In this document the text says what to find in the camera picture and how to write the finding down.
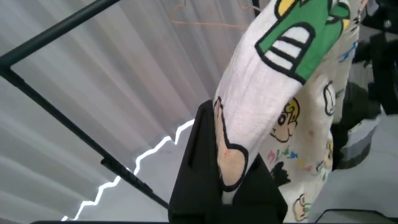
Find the green print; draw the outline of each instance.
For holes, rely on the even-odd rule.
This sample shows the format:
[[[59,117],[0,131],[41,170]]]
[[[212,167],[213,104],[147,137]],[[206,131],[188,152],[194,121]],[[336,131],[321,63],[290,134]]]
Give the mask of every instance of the green print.
[[[304,84],[348,27],[348,5],[331,5],[332,0],[277,0],[278,21],[255,44],[262,61]]]

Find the metal frame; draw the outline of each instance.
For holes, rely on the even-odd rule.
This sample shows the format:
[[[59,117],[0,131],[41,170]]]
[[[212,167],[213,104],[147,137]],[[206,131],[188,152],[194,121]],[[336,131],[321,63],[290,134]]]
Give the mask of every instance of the metal frame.
[[[76,13],[55,24],[54,26],[43,31],[39,35],[31,38],[24,42],[20,46],[10,50],[8,53],[0,57],[0,76],[5,78],[9,83],[20,89],[30,99],[35,101],[45,111],[51,114],[55,119],[61,122],[71,132],[78,136],[82,141],[94,149],[98,154],[104,157],[101,164],[107,167],[110,171],[120,176],[123,180],[131,184],[137,190],[163,206],[168,208],[169,205],[166,201],[161,199],[152,189],[140,181],[134,174],[126,169],[118,160],[116,160],[110,153],[108,153],[103,147],[101,147],[94,139],[89,137],[82,129],[80,129],[75,123],[67,118],[61,111],[59,111],[54,105],[47,101],[40,93],[34,90],[29,84],[25,82],[17,73],[12,71],[11,66],[20,62],[24,58],[28,57],[32,53],[53,42],[55,39],[61,37],[67,32],[71,31],[75,27],[84,23],[88,19],[91,19],[95,15],[104,11],[108,7],[116,4],[120,0],[96,0],[90,5],[80,9]]]

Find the cartoon eye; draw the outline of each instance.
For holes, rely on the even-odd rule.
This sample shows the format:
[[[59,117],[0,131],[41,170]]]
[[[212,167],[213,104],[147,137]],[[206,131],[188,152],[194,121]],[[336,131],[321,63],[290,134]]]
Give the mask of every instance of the cartoon eye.
[[[286,114],[282,113],[278,118],[278,124],[283,125],[286,121]]]

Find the cartoon print fabric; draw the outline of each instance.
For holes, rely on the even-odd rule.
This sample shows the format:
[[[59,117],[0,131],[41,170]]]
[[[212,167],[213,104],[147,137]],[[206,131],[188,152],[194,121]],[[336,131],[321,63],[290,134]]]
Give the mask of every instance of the cartoon print fabric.
[[[305,222],[331,169],[361,0],[272,0],[242,36],[214,98],[223,203],[258,153],[289,211]]]

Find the white cloth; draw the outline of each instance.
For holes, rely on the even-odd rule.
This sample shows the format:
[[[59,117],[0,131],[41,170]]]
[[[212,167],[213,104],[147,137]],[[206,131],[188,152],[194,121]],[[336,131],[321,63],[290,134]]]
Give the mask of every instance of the white cloth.
[[[214,99],[224,203],[260,153],[288,204],[284,221],[306,219],[331,169],[360,7],[272,0],[249,26]]]

